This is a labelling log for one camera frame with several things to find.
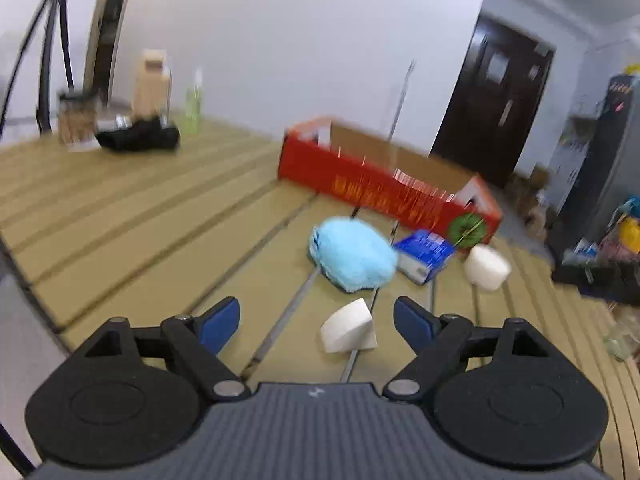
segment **light blue cloth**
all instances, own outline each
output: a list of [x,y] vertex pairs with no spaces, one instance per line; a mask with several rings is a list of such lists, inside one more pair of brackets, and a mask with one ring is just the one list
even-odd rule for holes
[[398,256],[369,224],[347,217],[329,218],[309,237],[309,254],[335,285],[347,292],[376,288],[396,272]]

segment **red box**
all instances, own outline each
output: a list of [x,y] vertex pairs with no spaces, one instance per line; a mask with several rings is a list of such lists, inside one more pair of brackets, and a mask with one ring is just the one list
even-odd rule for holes
[[480,176],[335,118],[285,132],[278,177],[435,232],[461,250],[488,243],[502,221]]

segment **blue box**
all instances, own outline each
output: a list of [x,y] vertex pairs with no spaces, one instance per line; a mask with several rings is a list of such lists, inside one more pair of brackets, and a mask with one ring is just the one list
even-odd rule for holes
[[398,270],[418,285],[432,280],[456,252],[444,238],[423,229],[394,244],[394,249],[398,253]]

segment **plastic bottle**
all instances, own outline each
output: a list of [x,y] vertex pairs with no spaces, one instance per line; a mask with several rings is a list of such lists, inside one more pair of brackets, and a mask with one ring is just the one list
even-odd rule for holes
[[187,90],[184,106],[184,133],[196,135],[200,130],[200,102],[202,100],[202,69],[197,69],[193,78],[193,87]]

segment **white sponge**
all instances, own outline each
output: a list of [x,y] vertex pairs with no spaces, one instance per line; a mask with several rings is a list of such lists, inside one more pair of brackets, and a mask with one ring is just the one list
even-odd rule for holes
[[498,251],[478,244],[465,262],[465,274],[469,282],[485,290],[497,290],[511,273],[511,266]]
[[376,348],[376,332],[367,303],[360,298],[345,305],[320,327],[320,338],[327,353]]

